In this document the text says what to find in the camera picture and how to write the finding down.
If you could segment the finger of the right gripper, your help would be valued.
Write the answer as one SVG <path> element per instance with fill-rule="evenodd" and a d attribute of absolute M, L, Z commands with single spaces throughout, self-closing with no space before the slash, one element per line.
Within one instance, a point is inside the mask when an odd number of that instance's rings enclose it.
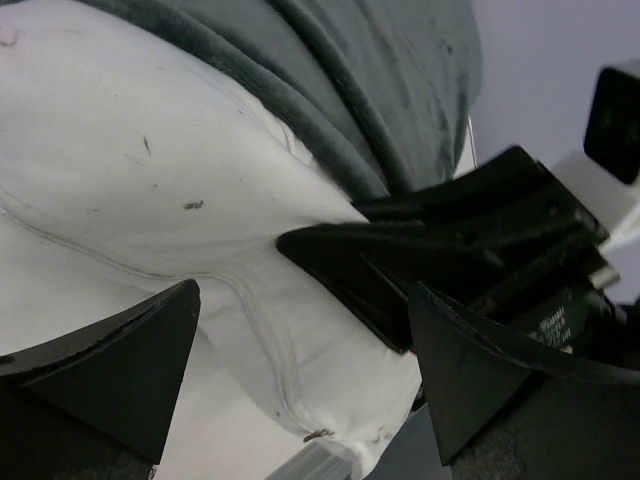
<path fill-rule="evenodd" d="M 586 246 L 583 224 L 482 229 L 471 222 L 324 224 L 281 235 L 276 247 L 318 280 L 383 343 L 397 352 L 415 344 L 409 290 L 416 283 L 495 322 L 531 331 L 526 314 L 552 290 L 536 290 L 566 249 Z"/>

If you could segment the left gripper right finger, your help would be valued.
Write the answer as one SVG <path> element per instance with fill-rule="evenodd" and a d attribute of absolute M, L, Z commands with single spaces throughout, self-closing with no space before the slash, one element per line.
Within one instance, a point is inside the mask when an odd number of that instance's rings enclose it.
<path fill-rule="evenodd" d="M 598 357 L 541 344 L 423 284 L 409 294 L 445 465 L 636 465 L 639 331 L 601 295 L 577 309 L 600 326 Z"/>

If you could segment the zebra and green pillowcase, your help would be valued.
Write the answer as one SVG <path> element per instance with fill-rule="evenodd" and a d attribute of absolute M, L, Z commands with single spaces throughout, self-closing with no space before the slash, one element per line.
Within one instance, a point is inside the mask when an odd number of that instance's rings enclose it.
<path fill-rule="evenodd" d="M 468 1 L 101 1 L 240 83 L 354 199 L 449 180 L 482 79 Z"/>

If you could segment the white pillow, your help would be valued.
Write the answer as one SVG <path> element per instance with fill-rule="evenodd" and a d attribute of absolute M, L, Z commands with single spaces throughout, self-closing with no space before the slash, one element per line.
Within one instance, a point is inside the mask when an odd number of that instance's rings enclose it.
<path fill-rule="evenodd" d="M 1 350 L 185 279 L 199 332 L 164 479 L 259 479 L 312 442 L 369 475 L 417 360 L 386 347 L 276 238 L 360 214 L 237 82 L 76 1 L 1 9 Z"/>

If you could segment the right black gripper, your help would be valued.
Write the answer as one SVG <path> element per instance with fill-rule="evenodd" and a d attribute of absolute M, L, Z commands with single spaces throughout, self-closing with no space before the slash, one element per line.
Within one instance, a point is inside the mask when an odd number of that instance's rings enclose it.
<path fill-rule="evenodd" d="M 595 228 L 585 248 L 572 246 L 543 272 L 536 290 L 552 290 L 526 314 L 519 363 L 535 370 L 636 370 L 639 306 L 613 303 L 605 288 L 618 273 L 602 253 L 639 237 L 639 183 L 626 185 L 588 159 L 564 159 L 552 169 L 513 145 L 471 172 L 415 192 L 359 202 L 371 222 L 446 224 L 496 213 L 551 186 L 545 213 Z"/>

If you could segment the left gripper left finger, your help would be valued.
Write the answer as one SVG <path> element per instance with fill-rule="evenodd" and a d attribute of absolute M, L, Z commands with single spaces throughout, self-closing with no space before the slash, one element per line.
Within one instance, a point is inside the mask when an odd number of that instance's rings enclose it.
<path fill-rule="evenodd" d="M 2 464 L 159 464 L 200 305 L 198 284 L 187 280 L 2 356 Z"/>

